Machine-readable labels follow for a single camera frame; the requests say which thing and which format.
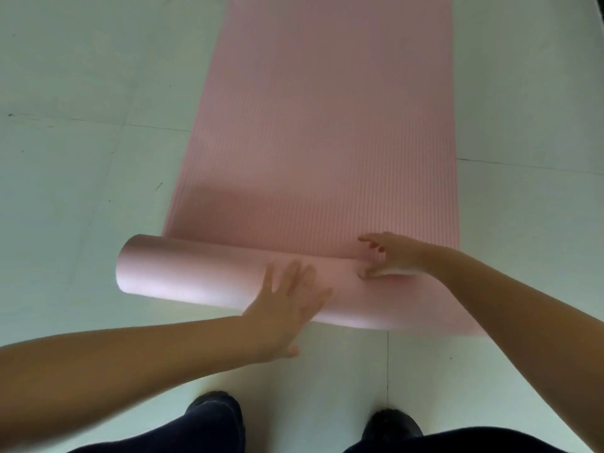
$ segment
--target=dark trousers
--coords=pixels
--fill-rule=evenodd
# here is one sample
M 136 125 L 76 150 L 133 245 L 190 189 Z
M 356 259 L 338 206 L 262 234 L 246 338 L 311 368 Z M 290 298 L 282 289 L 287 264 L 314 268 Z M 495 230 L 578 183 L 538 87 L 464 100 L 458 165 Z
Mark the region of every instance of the dark trousers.
M 145 434 L 98 443 L 72 453 L 243 453 L 245 428 L 229 404 L 211 401 Z M 345 453 L 563 453 L 527 434 L 500 428 L 466 428 L 397 445 L 362 440 Z

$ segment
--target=pink yoga mat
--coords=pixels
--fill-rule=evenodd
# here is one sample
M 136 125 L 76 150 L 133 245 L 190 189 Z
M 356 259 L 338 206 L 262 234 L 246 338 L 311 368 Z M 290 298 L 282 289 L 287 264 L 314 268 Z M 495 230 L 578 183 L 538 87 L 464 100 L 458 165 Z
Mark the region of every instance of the pink yoga mat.
M 361 281 L 358 235 L 458 246 L 450 0 L 230 0 L 162 237 L 125 292 L 245 308 L 268 260 L 313 263 L 319 321 L 481 333 L 428 276 Z

